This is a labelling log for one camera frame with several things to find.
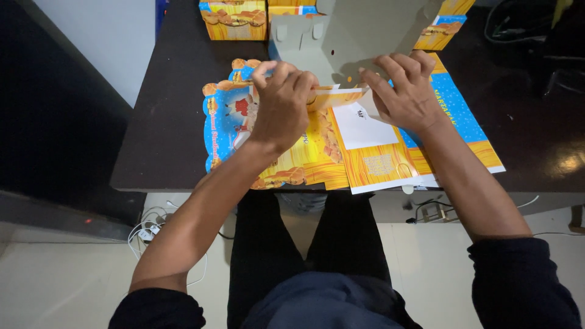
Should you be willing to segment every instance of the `right hand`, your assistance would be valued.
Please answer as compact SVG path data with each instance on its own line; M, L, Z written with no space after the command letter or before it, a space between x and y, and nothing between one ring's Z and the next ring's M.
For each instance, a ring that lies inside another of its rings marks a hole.
M266 72L272 69L272 78L266 79ZM280 156L307 130L307 98L319 80L285 61L262 62L252 73L252 80L260 96L260 108L248 140L260 142Z
M417 135L437 122L448 122L429 82L436 64L431 56L422 50L410 56L394 53L378 56L374 64L381 67L394 84L393 88L376 73L360 68L362 79L372 89L376 108L385 121Z

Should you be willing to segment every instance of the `tabletop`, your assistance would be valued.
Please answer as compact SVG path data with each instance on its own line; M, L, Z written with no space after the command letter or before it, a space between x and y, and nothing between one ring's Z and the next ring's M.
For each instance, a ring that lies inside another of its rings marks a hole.
M483 39L487 10L472 8L439 53L506 167L507 191L585 191L585 97L553 89L542 100L522 60ZM206 83L233 59L267 60L264 42L210 41L196 1L173 1L164 19L118 155L111 185L126 191L191 191L206 175ZM323 184L284 189L322 190Z

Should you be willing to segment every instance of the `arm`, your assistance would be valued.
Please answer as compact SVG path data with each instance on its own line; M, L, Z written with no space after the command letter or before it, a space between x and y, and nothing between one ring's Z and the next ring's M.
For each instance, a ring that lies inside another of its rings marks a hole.
M274 69L273 78L264 78ZM242 147L194 189L138 261L130 292L187 291L188 271L205 255L230 210L258 175L305 132L307 96L316 77L286 62L264 62L253 73L260 94L254 131Z
M394 83L360 69L387 122L409 129L474 244L473 304L484 328L579 328L579 310L559 283L548 244L530 228L500 184L459 136L438 104L429 76L435 61L418 50L374 61Z
M492 174L469 149L437 102L429 76L435 61L423 51L408 57L380 56L375 63L394 83L369 70L362 77L374 91L380 115L413 131L473 242L484 238L531 237L518 209Z

